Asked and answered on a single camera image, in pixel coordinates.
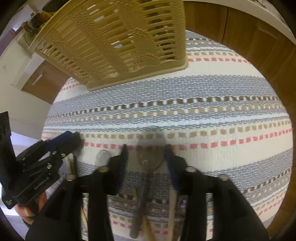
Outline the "person's left hand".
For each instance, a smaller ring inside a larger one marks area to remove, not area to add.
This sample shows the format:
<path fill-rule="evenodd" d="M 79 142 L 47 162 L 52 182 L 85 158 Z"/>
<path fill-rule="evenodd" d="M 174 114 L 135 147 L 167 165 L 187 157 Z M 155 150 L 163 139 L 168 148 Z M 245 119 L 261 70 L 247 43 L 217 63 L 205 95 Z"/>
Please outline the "person's left hand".
<path fill-rule="evenodd" d="M 46 192 L 43 192 L 29 206 L 21 206 L 17 204 L 15 206 L 15 210 L 26 225 L 32 225 L 36 214 L 38 214 L 41 211 L 46 202 L 47 194 Z"/>

